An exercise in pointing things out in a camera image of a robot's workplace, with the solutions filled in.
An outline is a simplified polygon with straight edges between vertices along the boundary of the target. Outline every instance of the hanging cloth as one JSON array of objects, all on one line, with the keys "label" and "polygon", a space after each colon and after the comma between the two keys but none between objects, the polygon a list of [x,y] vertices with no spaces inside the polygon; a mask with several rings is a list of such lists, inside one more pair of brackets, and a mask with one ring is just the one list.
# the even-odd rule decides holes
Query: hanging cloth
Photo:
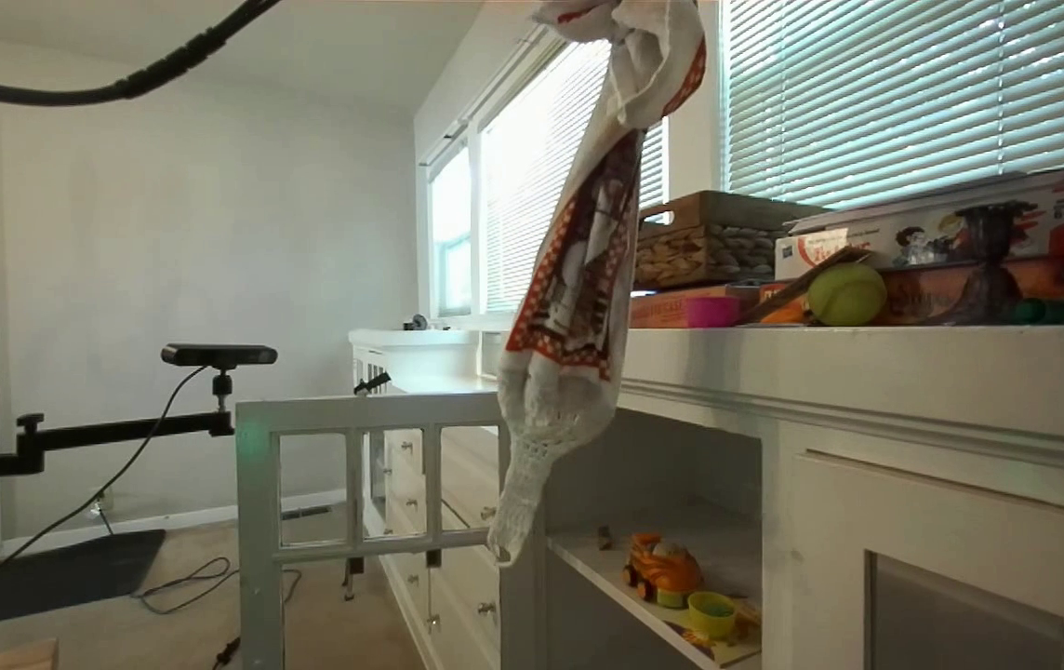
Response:
[{"label": "hanging cloth", "polygon": [[691,0],[542,0],[534,18],[568,41],[611,41],[611,67],[497,361],[513,434],[486,536],[497,562],[522,555],[555,462],[615,415],[641,240],[641,144],[706,70]]}]

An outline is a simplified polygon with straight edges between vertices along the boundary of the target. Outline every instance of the toy box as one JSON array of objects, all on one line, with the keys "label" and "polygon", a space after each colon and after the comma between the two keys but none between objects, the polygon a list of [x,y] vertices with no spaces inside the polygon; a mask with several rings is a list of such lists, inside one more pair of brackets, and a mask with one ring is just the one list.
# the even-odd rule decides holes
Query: toy box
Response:
[{"label": "toy box", "polygon": [[1001,201],[1028,204],[1007,255],[1064,255],[1064,170],[1032,170],[803,217],[777,239],[772,274],[795,280],[841,246],[864,246],[885,269],[958,264],[967,246],[963,208]]},{"label": "toy box", "polygon": [[699,189],[645,208],[637,290],[677,290],[704,281],[768,281],[772,240],[789,220],[821,208]]}]

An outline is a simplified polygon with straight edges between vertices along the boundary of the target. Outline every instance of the cabinet door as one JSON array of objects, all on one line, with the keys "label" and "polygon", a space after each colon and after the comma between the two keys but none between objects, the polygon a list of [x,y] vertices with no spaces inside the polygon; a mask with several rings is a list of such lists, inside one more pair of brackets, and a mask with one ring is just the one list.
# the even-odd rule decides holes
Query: cabinet door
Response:
[{"label": "cabinet door", "polygon": [[1064,507],[803,454],[795,666],[1064,670]]},{"label": "cabinet door", "polygon": [[[444,507],[445,528],[469,528],[450,507]],[[465,626],[480,634],[486,647],[497,647],[497,562],[485,546],[444,550],[439,569],[445,593],[453,593]]]},{"label": "cabinet door", "polygon": [[497,430],[450,429],[444,434],[444,498],[469,528],[485,528],[497,510]]},{"label": "cabinet door", "polygon": [[465,610],[453,584],[433,569],[433,604],[429,604],[433,647],[439,651],[444,670],[497,670],[497,647],[485,641],[477,613]]}]

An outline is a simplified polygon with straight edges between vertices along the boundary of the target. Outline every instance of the white railing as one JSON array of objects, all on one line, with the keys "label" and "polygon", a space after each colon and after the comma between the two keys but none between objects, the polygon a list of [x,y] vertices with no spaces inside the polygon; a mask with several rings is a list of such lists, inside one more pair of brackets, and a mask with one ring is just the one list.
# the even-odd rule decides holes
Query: white railing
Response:
[{"label": "white railing", "polygon": [[[239,573],[240,573],[240,666],[283,670],[283,584],[289,562],[405,555],[485,544],[485,528],[444,528],[444,430],[497,424],[497,465],[505,471],[505,429],[493,393],[393,393],[393,398],[286,398],[239,400]],[[425,531],[367,536],[366,459],[391,429],[418,429],[425,449]],[[347,541],[283,544],[279,439],[342,434],[347,441]]]}]

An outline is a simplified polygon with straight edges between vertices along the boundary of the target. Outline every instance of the camera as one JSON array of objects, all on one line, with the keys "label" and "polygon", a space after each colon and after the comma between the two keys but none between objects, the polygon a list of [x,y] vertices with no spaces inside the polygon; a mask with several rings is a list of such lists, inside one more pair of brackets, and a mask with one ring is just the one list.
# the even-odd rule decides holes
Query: camera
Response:
[{"label": "camera", "polygon": [[274,366],[271,346],[239,346],[239,343],[166,343],[161,348],[166,366],[208,366],[208,367],[239,367],[239,366]]}]

